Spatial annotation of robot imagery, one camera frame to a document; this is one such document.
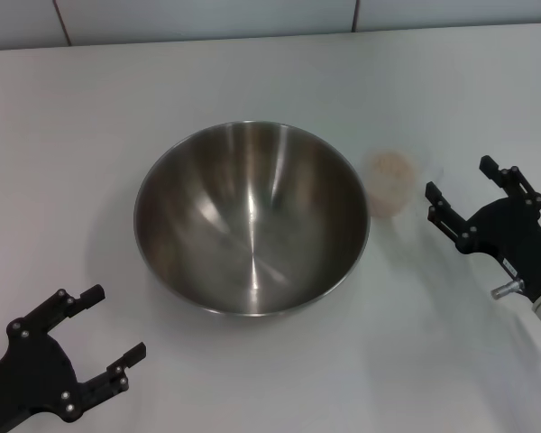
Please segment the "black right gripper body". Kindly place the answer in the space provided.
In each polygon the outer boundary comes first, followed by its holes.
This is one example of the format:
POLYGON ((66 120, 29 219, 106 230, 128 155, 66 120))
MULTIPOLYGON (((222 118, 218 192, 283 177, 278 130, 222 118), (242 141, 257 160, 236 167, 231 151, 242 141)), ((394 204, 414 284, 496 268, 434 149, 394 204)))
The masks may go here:
POLYGON ((524 295, 535 301, 541 296, 539 218, 539 208, 524 199, 498 199, 463 223, 456 249, 491 256, 512 279, 524 282, 524 295))

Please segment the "stainless steel mixing bowl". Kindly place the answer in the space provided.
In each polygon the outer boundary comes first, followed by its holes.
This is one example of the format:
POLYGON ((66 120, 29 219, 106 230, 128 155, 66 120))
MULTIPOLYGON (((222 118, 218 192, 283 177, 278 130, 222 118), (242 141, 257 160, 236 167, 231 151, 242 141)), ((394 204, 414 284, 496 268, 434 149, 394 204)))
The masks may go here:
POLYGON ((215 314, 302 309, 362 258, 371 210, 359 174, 301 128, 235 121, 197 131, 151 166, 133 233, 152 276, 215 314))

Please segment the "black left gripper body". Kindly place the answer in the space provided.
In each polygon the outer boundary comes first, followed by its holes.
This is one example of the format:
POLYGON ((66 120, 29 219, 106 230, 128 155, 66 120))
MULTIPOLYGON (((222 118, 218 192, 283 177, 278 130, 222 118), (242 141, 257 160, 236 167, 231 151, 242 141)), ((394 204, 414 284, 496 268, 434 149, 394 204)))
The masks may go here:
POLYGON ((17 318, 6 328, 8 347, 0 359, 0 433, 43 412, 67 423, 87 412, 83 386, 60 344, 49 335, 57 325, 17 318))

